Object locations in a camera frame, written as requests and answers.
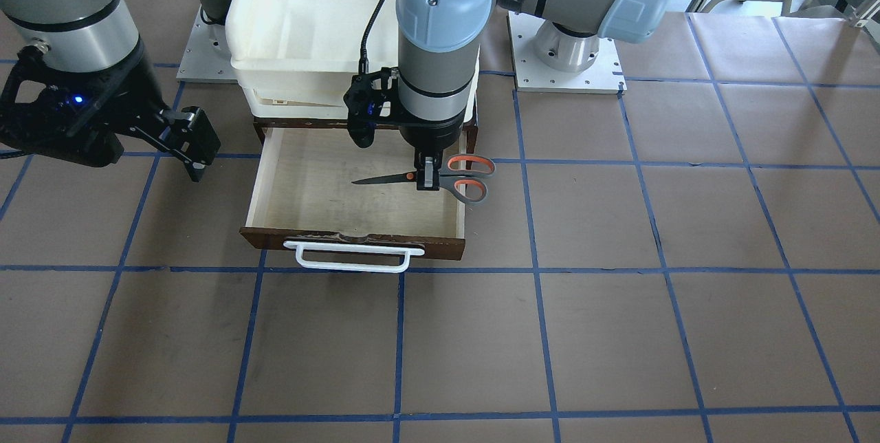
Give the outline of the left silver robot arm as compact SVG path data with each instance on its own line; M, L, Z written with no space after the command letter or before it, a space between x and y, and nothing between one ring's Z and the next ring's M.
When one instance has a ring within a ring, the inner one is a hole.
M572 74L592 64L602 38L640 43L656 32L670 0L378 0L360 43L358 70L344 104L352 141L370 147L377 127L399 130L414 149L405 173L362 185L411 183L419 191L486 192L496 167L477 155L446 151L459 141L478 60L498 36L502 13L540 21L536 49L545 67Z

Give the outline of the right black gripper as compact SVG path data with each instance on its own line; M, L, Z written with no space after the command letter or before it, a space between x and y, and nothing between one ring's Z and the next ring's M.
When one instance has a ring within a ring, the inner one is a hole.
M123 154L118 136L137 137L179 158L200 182L221 142L201 107L163 101L144 42L108 69L75 73L48 66L26 45L2 91L2 143L25 153L104 167Z

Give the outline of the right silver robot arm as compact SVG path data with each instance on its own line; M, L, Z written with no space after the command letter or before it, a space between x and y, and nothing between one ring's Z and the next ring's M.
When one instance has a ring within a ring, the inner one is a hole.
M2 143L104 167L137 137L184 164L198 182L220 139L200 107L164 102L124 0L2 0L25 39L2 91Z

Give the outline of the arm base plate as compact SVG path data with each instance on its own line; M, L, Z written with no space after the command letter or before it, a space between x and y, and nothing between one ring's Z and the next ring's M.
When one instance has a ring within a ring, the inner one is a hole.
M530 14L509 12L508 22L521 91L617 94L628 89L612 39L570 36Z
M208 22L204 10L199 8L180 59L177 79L185 83L235 85L237 80L230 60L232 55L226 38L226 27Z

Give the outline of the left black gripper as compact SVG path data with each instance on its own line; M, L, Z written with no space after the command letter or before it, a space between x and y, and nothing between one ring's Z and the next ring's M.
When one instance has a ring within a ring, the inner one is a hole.
M463 126L463 91L422 94L398 69L352 76L344 94L349 136L361 148L374 141L378 125L399 129L416 149L416 189L439 189L439 154L458 141Z

